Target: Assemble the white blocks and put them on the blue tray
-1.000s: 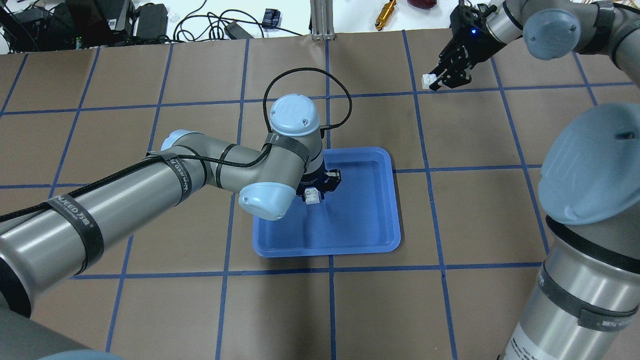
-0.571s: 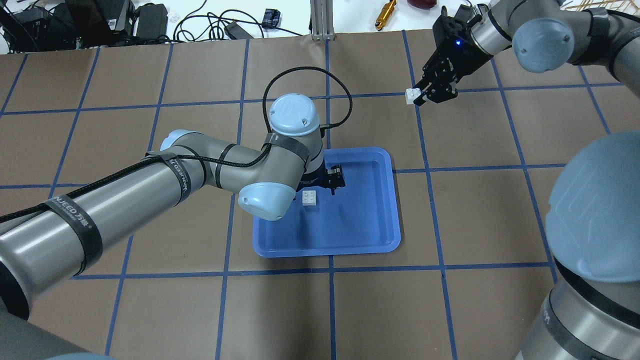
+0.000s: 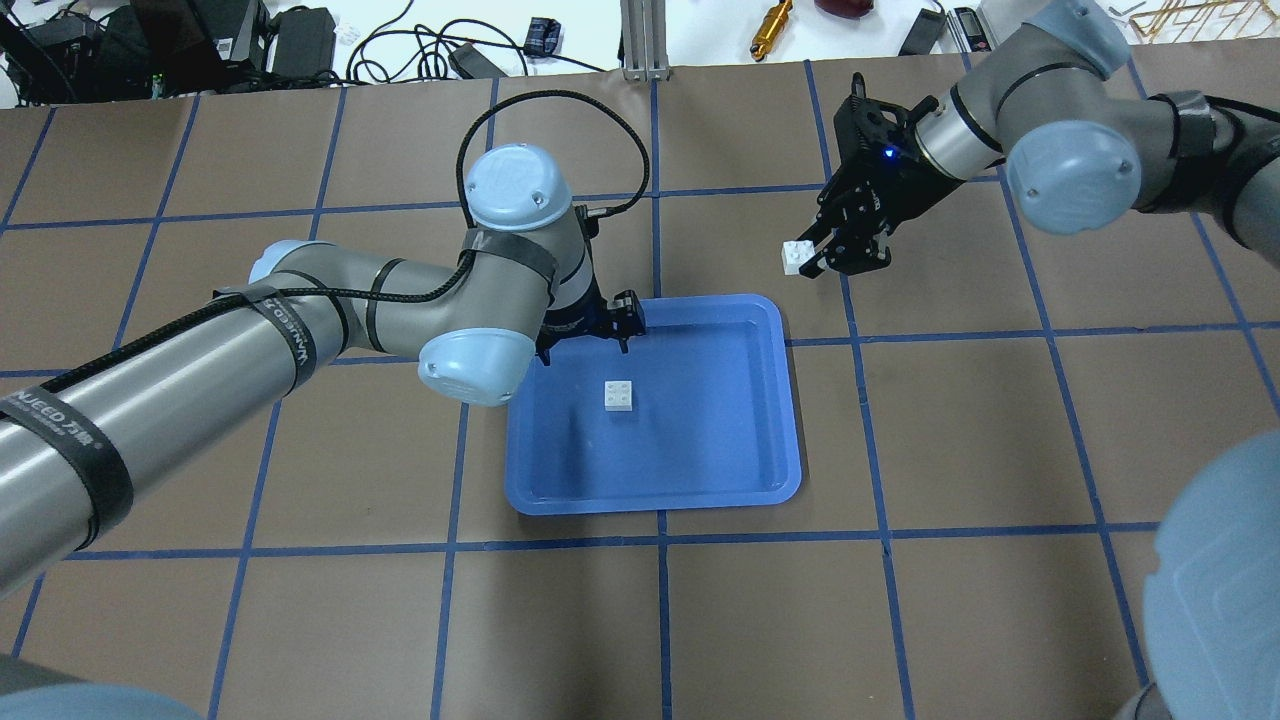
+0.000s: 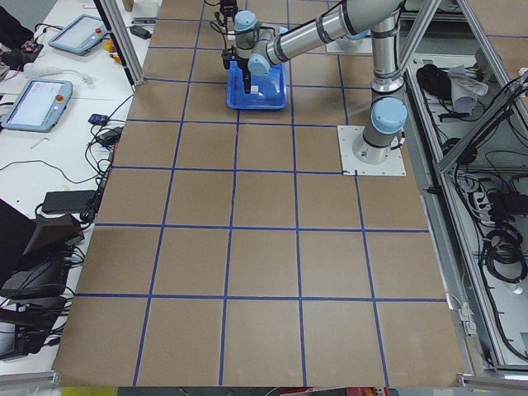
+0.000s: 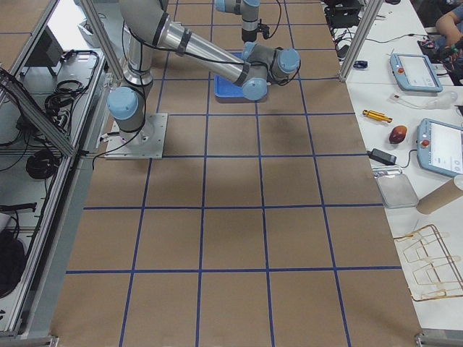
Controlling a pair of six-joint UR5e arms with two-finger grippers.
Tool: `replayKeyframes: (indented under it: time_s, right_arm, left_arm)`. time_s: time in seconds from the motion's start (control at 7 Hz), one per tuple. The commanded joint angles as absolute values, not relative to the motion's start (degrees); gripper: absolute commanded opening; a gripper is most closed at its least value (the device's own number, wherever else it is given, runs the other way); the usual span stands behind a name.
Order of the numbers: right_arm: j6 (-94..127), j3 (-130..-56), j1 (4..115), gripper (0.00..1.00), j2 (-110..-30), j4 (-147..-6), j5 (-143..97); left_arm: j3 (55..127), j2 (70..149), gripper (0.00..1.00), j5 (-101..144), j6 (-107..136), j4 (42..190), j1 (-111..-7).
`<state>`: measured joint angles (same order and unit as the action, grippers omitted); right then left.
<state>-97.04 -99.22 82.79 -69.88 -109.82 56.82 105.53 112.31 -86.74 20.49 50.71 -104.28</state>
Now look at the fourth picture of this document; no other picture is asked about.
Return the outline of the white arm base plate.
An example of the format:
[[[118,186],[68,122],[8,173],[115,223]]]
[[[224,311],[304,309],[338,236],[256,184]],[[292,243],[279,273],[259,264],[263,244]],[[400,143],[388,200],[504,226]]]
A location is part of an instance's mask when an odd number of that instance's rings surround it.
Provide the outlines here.
[[[396,137],[387,148],[372,148],[363,140],[362,125],[338,125],[337,140],[345,176],[405,177],[407,175]]]

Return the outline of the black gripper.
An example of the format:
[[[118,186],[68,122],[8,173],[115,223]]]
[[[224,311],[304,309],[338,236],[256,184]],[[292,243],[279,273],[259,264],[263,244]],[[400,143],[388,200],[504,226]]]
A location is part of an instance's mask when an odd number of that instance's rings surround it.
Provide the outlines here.
[[[243,82],[244,82],[244,93],[250,94],[251,93],[251,73],[244,69],[243,70]]]
[[[219,1],[219,12],[224,18],[232,18],[238,13],[238,1],[237,0],[220,0]]]

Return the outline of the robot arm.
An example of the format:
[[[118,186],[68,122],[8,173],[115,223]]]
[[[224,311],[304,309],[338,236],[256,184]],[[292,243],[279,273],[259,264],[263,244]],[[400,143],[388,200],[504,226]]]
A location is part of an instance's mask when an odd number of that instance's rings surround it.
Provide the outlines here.
[[[351,50],[370,42],[370,54],[344,58],[346,71],[357,66],[360,78],[369,78],[372,102],[365,126],[352,145],[354,157],[380,165],[398,149],[395,138],[408,118],[403,103],[404,80],[399,65],[401,1],[340,1],[321,15],[290,30],[257,19],[240,10],[233,16],[234,44],[224,52],[224,64],[236,64],[243,86],[253,78],[268,78],[273,69],[318,47]]]

